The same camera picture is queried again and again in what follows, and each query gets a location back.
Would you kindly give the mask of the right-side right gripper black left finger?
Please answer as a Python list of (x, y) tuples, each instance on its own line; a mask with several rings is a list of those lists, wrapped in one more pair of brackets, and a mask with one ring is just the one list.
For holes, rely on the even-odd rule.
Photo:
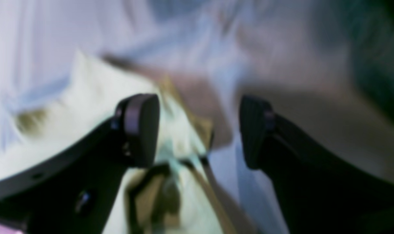
[(153, 165), (156, 94), (121, 100), (113, 117), (47, 161), (0, 180), (0, 234), (100, 234), (124, 174)]

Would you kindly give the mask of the right-side right gripper right finger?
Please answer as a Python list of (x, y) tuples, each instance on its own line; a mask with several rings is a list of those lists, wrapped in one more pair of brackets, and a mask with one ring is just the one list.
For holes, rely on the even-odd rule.
[(394, 234), (394, 185), (338, 158), (253, 95), (240, 101), (246, 166), (273, 184), (292, 234)]

